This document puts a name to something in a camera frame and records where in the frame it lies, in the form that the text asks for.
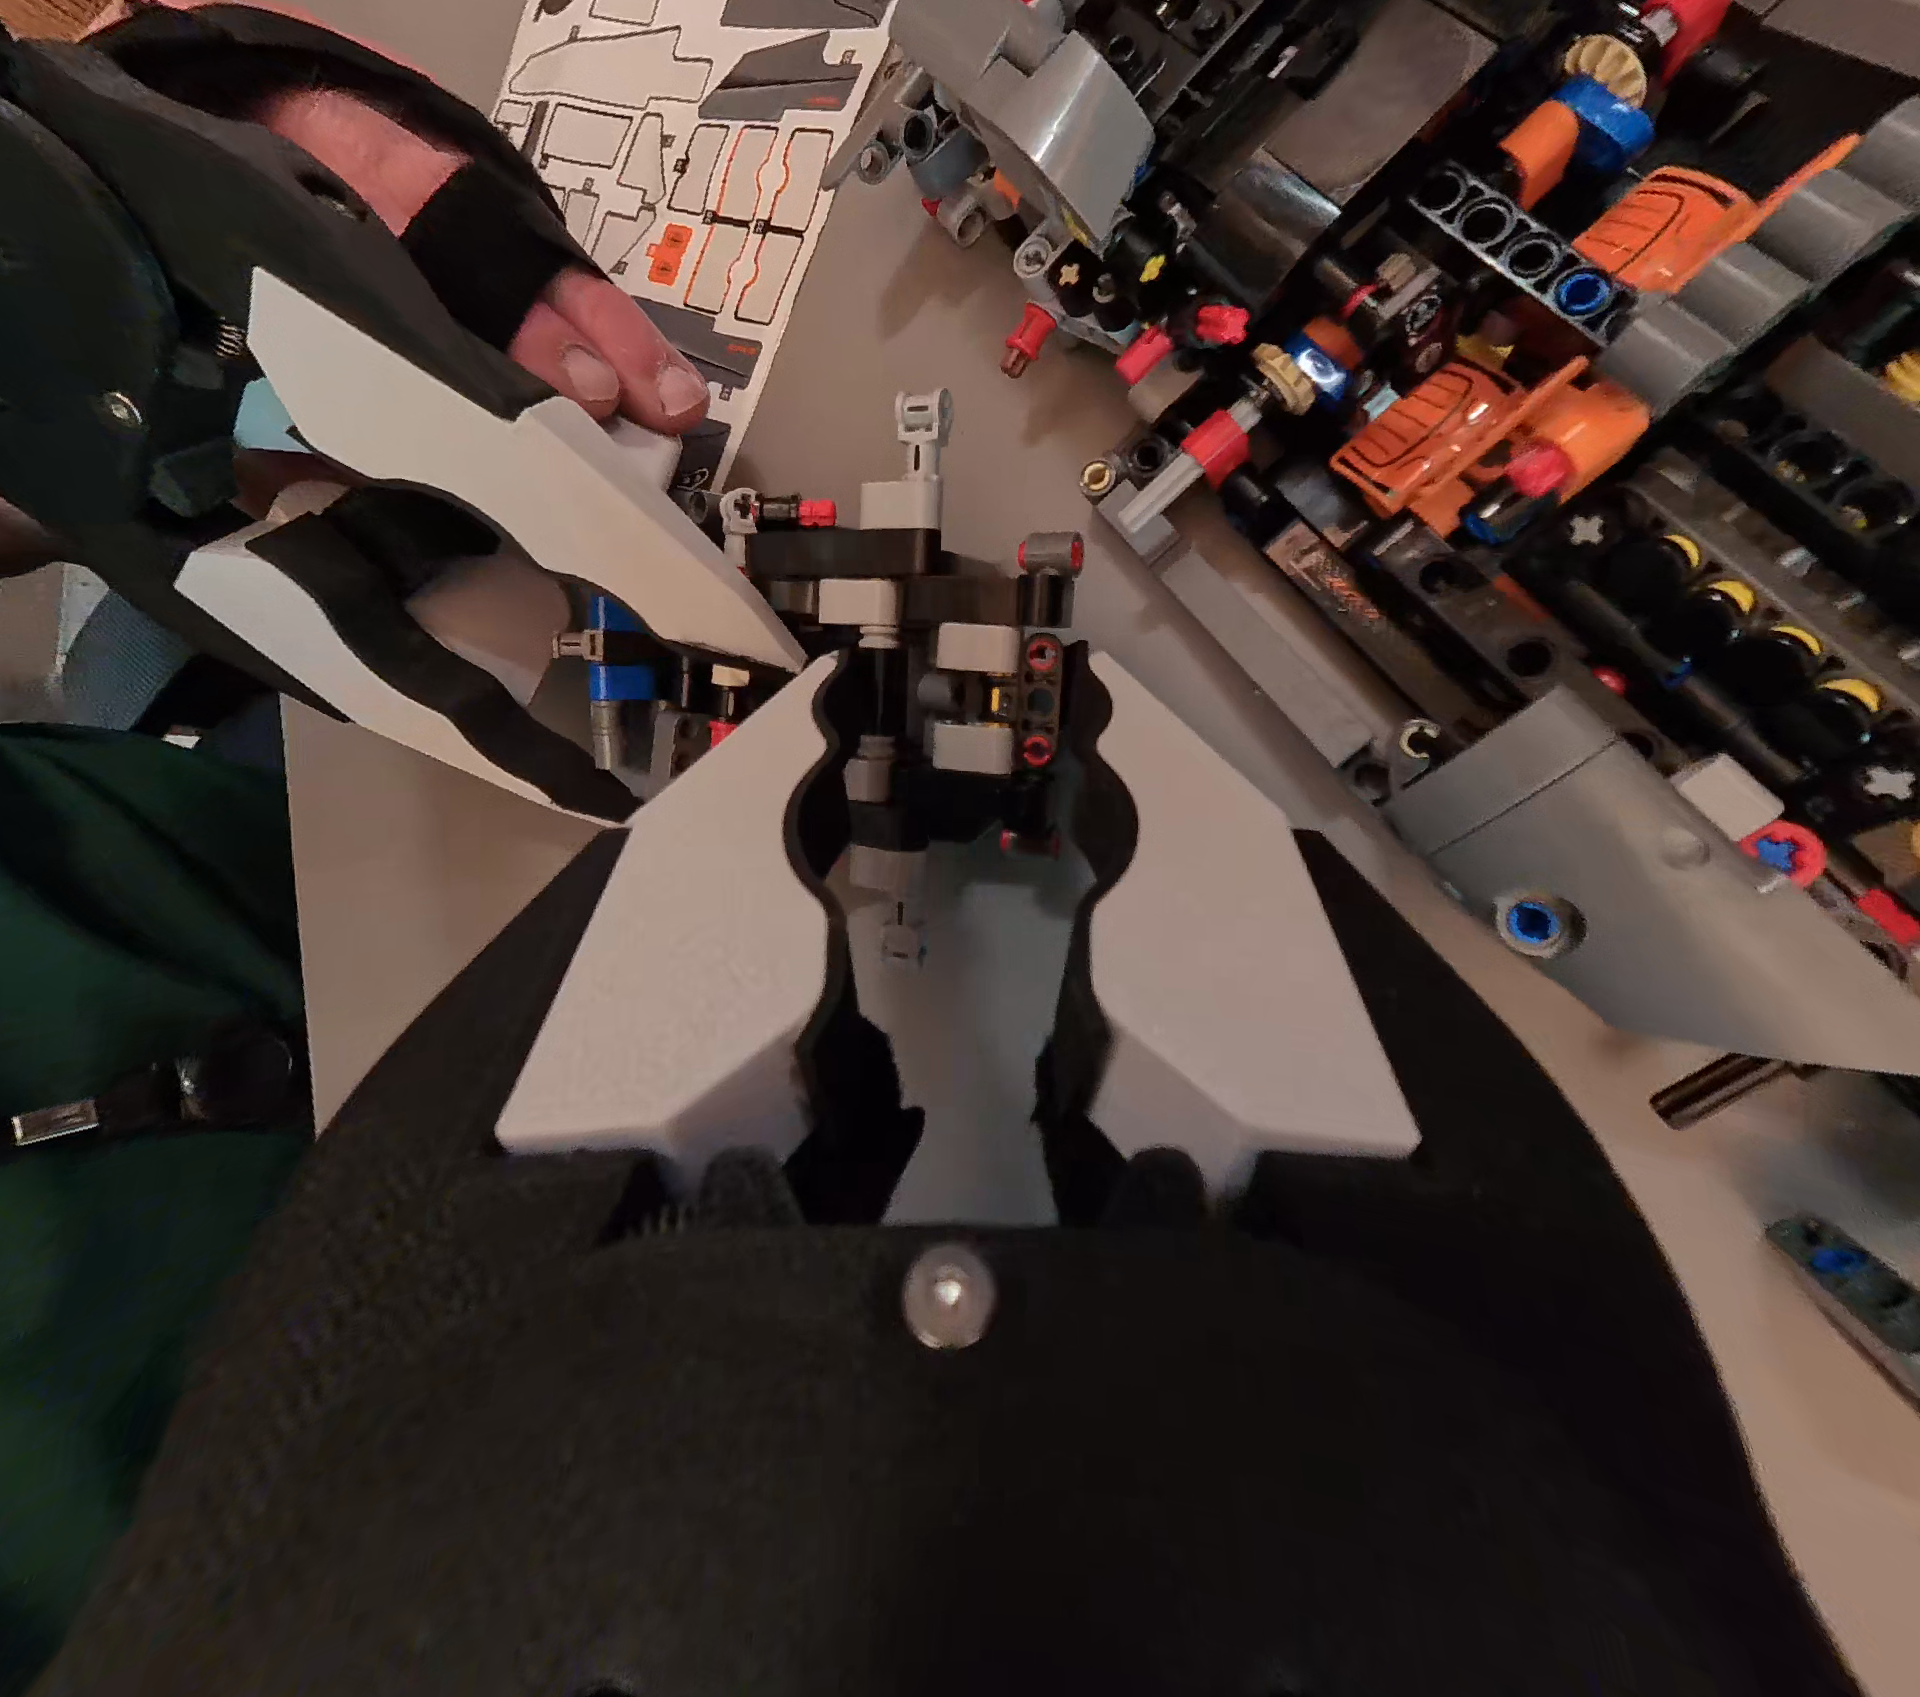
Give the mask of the black badge reel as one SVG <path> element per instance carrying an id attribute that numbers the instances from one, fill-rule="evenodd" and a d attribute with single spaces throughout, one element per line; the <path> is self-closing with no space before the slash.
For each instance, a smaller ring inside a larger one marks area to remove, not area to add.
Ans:
<path id="1" fill-rule="evenodd" d="M 184 1054 L 138 1065 L 84 1095 L 7 1112 L 3 1152 L 67 1141 L 286 1131 L 304 1125 L 310 1100 L 301 1035 L 228 1022 Z"/>

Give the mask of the grey blue lego wing assembly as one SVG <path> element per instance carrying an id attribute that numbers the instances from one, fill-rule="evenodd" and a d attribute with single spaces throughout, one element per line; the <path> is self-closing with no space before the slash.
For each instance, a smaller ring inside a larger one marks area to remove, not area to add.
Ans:
<path id="1" fill-rule="evenodd" d="M 750 668 L 669 646 L 601 590 L 587 594 L 553 652 L 587 666 L 593 761 L 651 790 L 730 735 L 757 690 Z"/>

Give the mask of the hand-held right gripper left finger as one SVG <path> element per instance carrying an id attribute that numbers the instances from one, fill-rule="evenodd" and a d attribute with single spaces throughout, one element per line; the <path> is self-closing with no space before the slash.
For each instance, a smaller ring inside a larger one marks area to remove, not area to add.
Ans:
<path id="1" fill-rule="evenodd" d="M 507 1152 L 643 1152 L 689 1189 L 758 1150 L 812 1221 L 884 1218 L 924 1112 L 831 890 L 858 706 L 849 655 L 822 657 L 630 821 L 498 1114 Z"/>

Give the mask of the person's green shirt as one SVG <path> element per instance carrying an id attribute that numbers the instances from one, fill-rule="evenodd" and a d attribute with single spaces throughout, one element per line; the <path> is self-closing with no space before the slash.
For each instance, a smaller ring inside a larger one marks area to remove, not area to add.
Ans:
<path id="1" fill-rule="evenodd" d="M 313 1137 L 180 1068 L 306 1058 L 278 773 L 151 735 L 5 725 L 3 1679 L 60 1648 L 199 1337 Z"/>

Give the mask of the person's left hand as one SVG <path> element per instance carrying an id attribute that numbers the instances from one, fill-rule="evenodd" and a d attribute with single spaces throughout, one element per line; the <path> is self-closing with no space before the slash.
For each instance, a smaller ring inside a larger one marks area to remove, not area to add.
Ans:
<path id="1" fill-rule="evenodd" d="M 347 92 L 270 97 L 259 117 L 404 232 L 469 159 Z M 708 417 L 707 379 L 611 280 L 564 270 L 528 308 L 508 354 L 603 423 L 684 434 Z"/>

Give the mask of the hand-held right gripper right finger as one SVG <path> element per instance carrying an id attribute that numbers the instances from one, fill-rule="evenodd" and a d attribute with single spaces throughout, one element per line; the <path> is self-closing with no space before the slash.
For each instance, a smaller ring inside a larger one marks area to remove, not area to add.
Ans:
<path id="1" fill-rule="evenodd" d="M 1088 870 L 1035 1073 L 1057 1213 L 1092 1225 L 1140 1156 L 1233 1204 L 1266 1156 L 1423 1142 L 1285 809 L 1109 655 L 1071 646 L 1068 837 Z"/>

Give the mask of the large lego car chassis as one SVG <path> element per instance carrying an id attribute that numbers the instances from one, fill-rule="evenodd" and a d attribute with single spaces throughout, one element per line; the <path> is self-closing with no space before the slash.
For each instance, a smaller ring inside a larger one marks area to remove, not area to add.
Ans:
<path id="1" fill-rule="evenodd" d="M 1608 1024 L 1916 1102 L 1916 70 L 1765 0 L 876 0 L 1082 490 Z"/>

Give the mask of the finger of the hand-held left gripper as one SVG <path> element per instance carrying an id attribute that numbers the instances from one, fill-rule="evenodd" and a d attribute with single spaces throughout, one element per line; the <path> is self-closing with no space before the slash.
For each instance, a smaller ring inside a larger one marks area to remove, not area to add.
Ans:
<path id="1" fill-rule="evenodd" d="M 563 584 L 442 499 L 286 485 L 260 520 L 189 552 L 174 593 L 349 725 L 585 821 L 639 809 L 534 710 L 568 625 Z"/>
<path id="2" fill-rule="evenodd" d="M 249 336 L 295 433 L 319 454 L 445 495 L 550 574 L 613 594 L 671 645 L 791 674 L 806 666 L 646 454 L 576 402 L 553 394 L 492 415 L 262 268 Z"/>

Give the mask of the black lego beam assembly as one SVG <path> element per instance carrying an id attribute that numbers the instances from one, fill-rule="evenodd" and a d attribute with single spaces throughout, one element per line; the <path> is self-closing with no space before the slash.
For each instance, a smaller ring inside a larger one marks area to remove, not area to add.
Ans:
<path id="1" fill-rule="evenodd" d="M 1033 533 L 1012 568 L 944 534 L 947 389 L 900 392 L 903 473 L 843 520 L 827 499 L 727 490 L 719 518 L 746 577 L 812 655 L 841 657 L 829 700 L 847 798 L 847 882 L 879 902 L 893 965 L 927 952 L 929 852 L 993 835 L 1054 852 L 1053 778 L 1068 709 L 1078 533 Z"/>

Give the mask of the lego sticker sheet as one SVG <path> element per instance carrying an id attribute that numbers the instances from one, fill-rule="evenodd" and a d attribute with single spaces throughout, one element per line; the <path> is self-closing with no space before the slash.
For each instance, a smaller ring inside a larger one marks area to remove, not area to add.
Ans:
<path id="1" fill-rule="evenodd" d="M 495 123 L 566 230 L 703 368 L 681 488 L 723 490 L 832 211 L 888 0 L 528 0 Z"/>

